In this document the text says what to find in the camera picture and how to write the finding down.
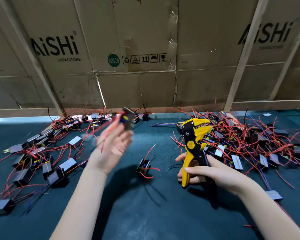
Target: green circle label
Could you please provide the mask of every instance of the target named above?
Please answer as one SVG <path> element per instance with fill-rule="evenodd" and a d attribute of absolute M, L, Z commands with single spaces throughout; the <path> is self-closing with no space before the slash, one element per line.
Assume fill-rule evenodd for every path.
<path fill-rule="evenodd" d="M 112 67 L 117 67 L 120 64 L 120 59 L 116 54 L 111 54 L 108 56 L 108 63 Z"/>

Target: hand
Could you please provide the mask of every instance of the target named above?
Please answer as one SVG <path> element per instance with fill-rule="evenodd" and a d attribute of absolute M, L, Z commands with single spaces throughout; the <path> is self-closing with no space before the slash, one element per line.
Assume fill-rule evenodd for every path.
<path fill-rule="evenodd" d="M 187 156 L 187 152 L 181 154 L 176 158 L 176 161 L 182 161 Z M 214 179 L 216 184 L 230 193 L 239 196 L 246 186 L 255 183 L 252 179 L 248 178 L 244 174 L 238 172 L 235 169 L 228 167 L 222 162 L 218 161 L 214 157 L 207 155 L 208 161 L 211 167 L 199 166 L 196 160 L 193 160 L 190 167 L 185 168 L 187 173 L 190 173 L 190 183 L 205 182 L 205 177 L 208 176 Z M 182 181 L 182 170 L 178 173 L 178 181 Z"/>
<path fill-rule="evenodd" d="M 119 124 L 117 118 L 97 138 L 96 149 L 91 153 L 87 167 L 108 175 L 131 144 L 132 135 L 133 131 L 125 131 L 124 125 Z"/>

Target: yellow knob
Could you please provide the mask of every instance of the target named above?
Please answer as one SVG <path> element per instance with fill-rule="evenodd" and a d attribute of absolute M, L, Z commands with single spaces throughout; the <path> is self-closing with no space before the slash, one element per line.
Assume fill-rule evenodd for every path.
<path fill-rule="evenodd" d="M 187 146 L 189 149 L 193 149 L 195 147 L 195 143 L 193 141 L 188 141 Z"/>

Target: yellow and black wire stripper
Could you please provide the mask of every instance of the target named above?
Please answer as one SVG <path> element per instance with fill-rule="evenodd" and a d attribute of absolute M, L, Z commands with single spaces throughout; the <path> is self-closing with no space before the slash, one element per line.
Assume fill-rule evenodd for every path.
<path fill-rule="evenodd" d="M 192 160 L 197 160 L 200 166 L 209 166 L 210 163 L 204 152 L 204 148 L 207 143 L 201 143 L 205 134 L 212 130 L 212 127 L 207 125 L 210 121 L 207 119 L 193 118 L 185 121 L 182 124 L 182 136 L 184 138 L 185 149 L 187 150 L 187 156 L 183 162 L 182 169 L 182 186 L 186 187 L 189 184 L 190 175 L 184 168 L 189 167 Z M 209 185 L 210 191 L 214 195 L 217 194 L 216 182 L 210 178 L 205 177 Z"/>

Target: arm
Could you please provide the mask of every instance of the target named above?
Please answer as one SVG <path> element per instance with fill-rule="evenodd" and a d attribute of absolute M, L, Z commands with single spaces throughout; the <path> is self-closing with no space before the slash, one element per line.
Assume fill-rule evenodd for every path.
<path fill-rule="evenodd" d="M 115 121 L 100 135 L 50 240 L 92 238 L 107 176 L 132 142 L 132 134 Z"/>
<path fill-rule="evenodd" d="M 181 161 L 186 155 L 181 154 L 176 161 Z M 211 167 L 201 167 L 197 161 L 193 161 L 192 167 L 185 168 L 186 172 L 194 176 L 190 178 L 190 183 L 204 182 L 204 176 L 208 176 L 217 185 L 238 196 L 266 240 L 300 240 L 300 228 L 260 185 L 212 156 L 207 157 Z M 182 170 L 178 173 L 179 181 L 182 181 Z"/>

